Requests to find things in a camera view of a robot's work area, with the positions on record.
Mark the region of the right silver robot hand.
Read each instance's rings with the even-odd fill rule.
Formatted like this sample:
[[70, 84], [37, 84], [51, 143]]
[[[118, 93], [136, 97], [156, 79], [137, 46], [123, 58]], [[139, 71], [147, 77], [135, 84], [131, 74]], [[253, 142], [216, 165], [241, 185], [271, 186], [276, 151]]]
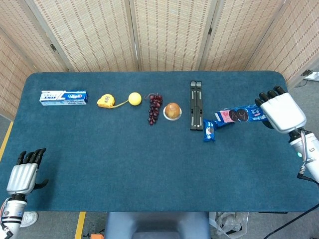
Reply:
[[267, 93], [261, 92], [255, 104], [262, 109], [269, 125], [280, 133], [288, 134], [307, 123], [304, 112], [281, 86], [275, 86]]

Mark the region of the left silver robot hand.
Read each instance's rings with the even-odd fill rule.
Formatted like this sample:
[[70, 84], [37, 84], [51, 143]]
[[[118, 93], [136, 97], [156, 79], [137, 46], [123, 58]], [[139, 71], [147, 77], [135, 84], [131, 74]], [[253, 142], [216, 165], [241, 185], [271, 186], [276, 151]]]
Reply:
[[29, 153], [26, 151], [20, 153], [6, 188], [9, 195], [29, 195], [32, 191], [41, 189], [48, 184], [48, 179], [36, 183], [37, 172], [45, 152], [46, 148], [41, 148]]

